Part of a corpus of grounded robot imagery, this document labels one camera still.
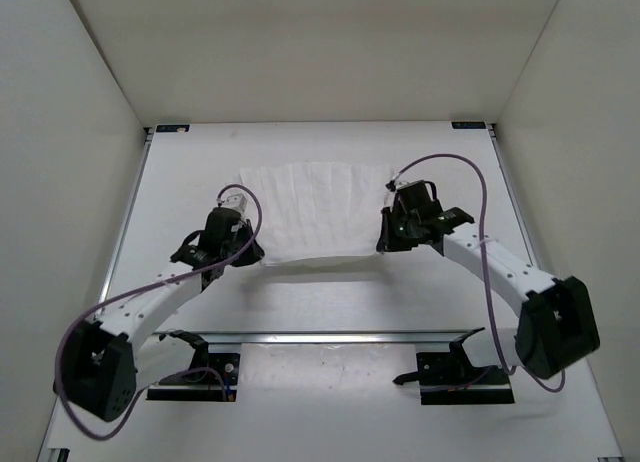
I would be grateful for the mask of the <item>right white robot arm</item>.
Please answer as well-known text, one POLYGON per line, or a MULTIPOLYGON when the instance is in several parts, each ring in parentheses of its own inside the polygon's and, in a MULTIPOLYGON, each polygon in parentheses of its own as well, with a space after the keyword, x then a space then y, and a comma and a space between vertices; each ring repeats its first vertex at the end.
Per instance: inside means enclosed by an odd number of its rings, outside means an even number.
POLYGON ((519 259, 482 234, 462 209, 443 209, 431 182, 390 182, 387 188, 393 201, 381 211, 378 251, 430 246, 478 277, 486 294, 498 295, 518 320, 514 328, 466 332, 420 375, 444 374, 462 384, 488 368, 506 365, 547 380, 600 348, 590 294, 581 280, 560 279, 519 259))

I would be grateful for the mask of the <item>white pleated skirt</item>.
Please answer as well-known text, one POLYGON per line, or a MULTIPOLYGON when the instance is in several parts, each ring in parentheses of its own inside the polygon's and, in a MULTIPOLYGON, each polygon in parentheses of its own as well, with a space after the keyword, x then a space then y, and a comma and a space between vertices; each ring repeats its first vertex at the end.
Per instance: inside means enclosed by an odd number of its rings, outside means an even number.
POLYGON ((377 254, 382 209, 393 175, 387 164, 295 162, 242 168, 240 184, 262 207, 257 236, 266 266, 322 266, 377 254))

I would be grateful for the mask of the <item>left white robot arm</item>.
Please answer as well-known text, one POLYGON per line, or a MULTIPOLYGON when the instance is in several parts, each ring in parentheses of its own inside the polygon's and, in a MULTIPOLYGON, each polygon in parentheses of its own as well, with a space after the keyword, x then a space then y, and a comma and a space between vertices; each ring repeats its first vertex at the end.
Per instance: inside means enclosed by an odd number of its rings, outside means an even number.
POLYGON ((63 337, 56 355, 54 390, 65 409, 79 407, 104 422, 119 418, 148 385, 176 372, 197 380, 208 371, 202 337, 158 328, 222 277, 228 266, 258 263, 256 241, 243 202, 214 207, 205 226, 189 234, 155 282, 108 301, 97 317, 84 315, 63 337))

